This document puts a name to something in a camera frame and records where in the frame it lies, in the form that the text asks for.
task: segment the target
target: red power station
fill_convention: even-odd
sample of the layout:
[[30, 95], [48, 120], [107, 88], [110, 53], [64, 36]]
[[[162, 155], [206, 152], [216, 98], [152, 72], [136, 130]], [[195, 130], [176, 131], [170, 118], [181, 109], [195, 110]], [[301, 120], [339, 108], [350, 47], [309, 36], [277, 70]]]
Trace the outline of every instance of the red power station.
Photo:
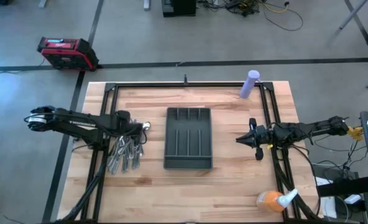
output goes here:
[[83, 39], [43, 37], [37, 51], [56, 69], [95, 71], [98, 59], [89, 42]]

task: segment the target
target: purple cylinder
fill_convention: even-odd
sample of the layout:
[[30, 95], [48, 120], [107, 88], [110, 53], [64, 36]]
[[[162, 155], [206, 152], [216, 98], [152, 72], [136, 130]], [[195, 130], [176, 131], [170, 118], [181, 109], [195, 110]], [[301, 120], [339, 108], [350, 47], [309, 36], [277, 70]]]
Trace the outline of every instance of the purple cylinder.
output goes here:
[[246, 99], [249, 97], [256, 81], [260, 81], [260, 73], [256, 70], [250, 70], [247, 74], [246, 82], [239, 92], [239, 96], [242, 99]]

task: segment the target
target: yellow cable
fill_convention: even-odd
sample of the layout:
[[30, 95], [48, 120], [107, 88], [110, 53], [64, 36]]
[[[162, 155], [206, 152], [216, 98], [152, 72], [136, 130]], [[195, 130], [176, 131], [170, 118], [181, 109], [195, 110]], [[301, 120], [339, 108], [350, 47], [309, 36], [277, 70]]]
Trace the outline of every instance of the yellow cable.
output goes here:
[[286, 6], [285, 6], [285, 9], [284, 9], [284, 10], [282, 10], [282, 11], [275, 11], [275, 10], [273, 10], [273, 9], [270, 9], [270, 8], [267, 6], [267, 4], [266, 4], [266, 3], [264, 3], [264, 2], [262, 2], [261, 0], [259, 0], [259, 2], [260, 2], [261, 4], [263, 4], [263, 5], [264, 5], [264, 7], [265, 7], [266, 9], [268, 9], [269, 11], [271, 11], [271, 12], [273, 12], [273, 13], [284, 13], [284, 12], [286, 12], [286, 10], [288, 10], [288, 5], [286, 5]]

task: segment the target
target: gray floor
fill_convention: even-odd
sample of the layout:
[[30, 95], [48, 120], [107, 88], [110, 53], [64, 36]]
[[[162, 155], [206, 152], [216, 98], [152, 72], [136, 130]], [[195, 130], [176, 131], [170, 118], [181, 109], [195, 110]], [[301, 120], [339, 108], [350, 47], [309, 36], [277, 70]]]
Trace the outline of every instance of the gray floor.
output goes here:
[[[45, 9], [38, 9], [37, 3], [16, 0], [0, 7], [0, 66], [38, 65], [42, 57], [35, 49], [42, 36], [88, 38], [97, 1], [49, 0]], [[368, 57], [354, 21], [337, 30], [349, 13], [344, 1], [293, 0], [290, 7], [304, 19], [298, 32], [273, 26], [262, 13], [244, 19], [201, 8], [195, 17], [164, 19], [156, 0], [149, 12], [143, 11], [141, 0], [105, 0], [93, 46], [101, 63]], [[298, 22], [290, 14], [269, 16], [286, 26]], [[368, 32], [368, 3], [359, 17]], [[339, 115], [349, 116], [347, 123], [357, 126], [359, 112], [368, 110], [368, 63], [101, 69], [86, 73], [77, 110], [88, 82], [183, 80], [183, 74], [189, 81], [243, 80], [250, 69], [260, 71], [266, 81], [290, 82], [302, 122]], [[3, 215], [24, 223], [41, 221], [62, 134], [29, 131], [22, 119], [37, 106], [69, 108], [77, 77], [78, 72], [56, 70], [0, 75], [0, 223], [10, 223]], [[331, 137], [321, 144], [348, 149], [349, 140]], [[346, 153], [309, 149], [313, 162], [346, 160]], [[353, 160], [364, 153], [356, 152]], [[368, 159], [355, 163], [352, 170], [368, 175]]]

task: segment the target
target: wooden tabletop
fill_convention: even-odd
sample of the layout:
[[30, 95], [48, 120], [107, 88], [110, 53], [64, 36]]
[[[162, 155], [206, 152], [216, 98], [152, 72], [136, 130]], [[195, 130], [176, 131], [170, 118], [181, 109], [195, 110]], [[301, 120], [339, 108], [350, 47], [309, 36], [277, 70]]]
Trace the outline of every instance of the wooden tabletop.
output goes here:
[[[99, 114], [104, 86], [105, 83], [89, 83], [84, 113]], [[274, 82], [274, 88], [282, 122], [298, 122], [289, 82]], [[261, 192], [277, 189], [271, 153], [264, 147], [264, 158], [257, 161], [255, 149], [235, 142], [235, 138], [249, 131], [249, 118], [256, 118], [258, 125], [265, 124], [260, 90], [253, 89], [246, 100], [239, 98], [239, 90], [120, 88], [116, 109], [129, 111], [138, 122], [150, 121], [151, 129], [147, 131], [145, 155], [138, 169], [125, 174], [121, 168], [116, 175], [106, 173], [99, 222], [281, 222], [281, 213], [262, 212], [255, 205]], [[267, 99], [274, 120], [269, 95]], [[167, 107], [211, 108], [213, 170], [163, 168]], [[73, 153], [58, 218], [64, 217], [85, 191], [91, 153], [86, 148]], [[315, 211], [318, 197], [310, 165], [296, 150], [290, 150], [289, 158], [296, 188]]]

